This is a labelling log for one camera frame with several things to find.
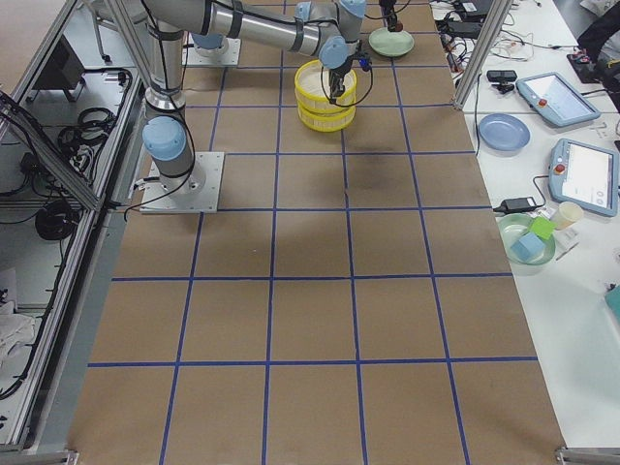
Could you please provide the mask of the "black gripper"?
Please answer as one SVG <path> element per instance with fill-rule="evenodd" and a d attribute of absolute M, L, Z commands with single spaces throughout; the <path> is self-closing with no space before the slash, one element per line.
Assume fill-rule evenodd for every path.
<path fill-rule="evenodd" d="M 387 26 L 388 26 L 389 23 L 394 23 L 396 21 L 400 21 L 398 19 L 397 13 L 398 13 L 398 11 L 393 6 L 389 6 L 389 7 L 384 8 L 384 17 L 385 17 L 385 21 L 387 23 Z"/>
<path fill-rule="evenodd" d="M 336 102 L 337 99 L 346 91 L 344 77 L 353 68 L 355 62 L 359 64 L 364 72 L 369 72 L 372 70 L 372 61 L 368 52 L 363 48 L 362 40 L 355 43 L 353 52 L 347 56 L 343 64 L 329 71 L 328 98 L 331 102 Z"/>

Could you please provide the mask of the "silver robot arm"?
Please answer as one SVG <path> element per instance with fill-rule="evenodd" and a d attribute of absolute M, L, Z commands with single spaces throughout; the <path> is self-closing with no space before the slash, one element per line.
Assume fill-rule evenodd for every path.
<path fill-rule="evenodd" d="M 387 30 L 389 32 L 400 32 L 403 26 L 402 22 L 398 19 L 396 1 L 380 0 L 379 6 L 382 13 L 382 19 L 387 22 Z"/>
<path fill-rule="evenodd" d="M 184 120 L 182 49 L 185 35 L 220 35 L 316 57 L 328 71 L 329 98 L 345 91 L 344 78 L 361 56 L 363 1 L 303 1 L 294 15 L 277 15 L 242 1 L 146 1 L 143 7 L 154 53 L 145 98 L 150 115 L 144 148 L 166 195 L 174 198 L 202 184 Z"/>

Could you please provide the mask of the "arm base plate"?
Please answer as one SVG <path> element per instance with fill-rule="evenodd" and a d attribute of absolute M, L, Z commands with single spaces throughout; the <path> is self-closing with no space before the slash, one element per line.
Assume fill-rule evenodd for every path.
<path fill-rule="evenodd" d="M 182 63 L 189 68 L 236 67 L 240 50 L 239 39 L 225 39 L 220 48 L 213 49 L 195 47 L 194 41 L 189 39 L 188 45 L 183 49 Z"/>
<path fill-rule="evenodd" d="M 141 213 L 148 214 L 192 214 L 215 213 L 218 210 L 224 152 L 198 152 L 190 177 L 161 179 L 154 161 L 151 162 L 149 176 L 156 177 L 145 184 L 142 196 Z"/>

